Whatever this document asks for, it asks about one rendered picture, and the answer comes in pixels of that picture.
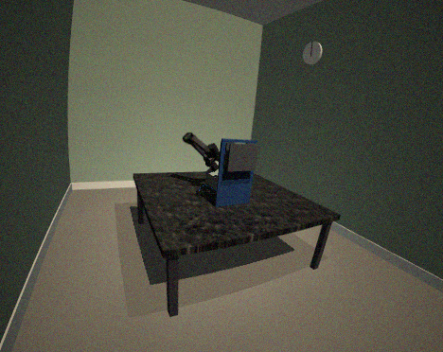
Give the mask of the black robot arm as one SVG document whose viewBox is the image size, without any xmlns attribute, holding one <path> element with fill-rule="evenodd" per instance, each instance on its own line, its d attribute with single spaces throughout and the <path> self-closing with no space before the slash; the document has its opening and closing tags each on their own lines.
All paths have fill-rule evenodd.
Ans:
<svg viewBox="0 0 443 352">
<path fill-rule="evenodd" d="M 211 167 L 214 172 L 218 169 L 219 166 L 215 163 L 215 161 L 217 160 L 219 162 L 220 152 L 215 143 L 209 144 L 207 146 L 199 138 L 193 135 L 192 132 L 188 132 L 183 137 L 183 141 L 190 144 L 196 151 L 198 151 L 202 155 L 207 167 Z"/>
</svg>

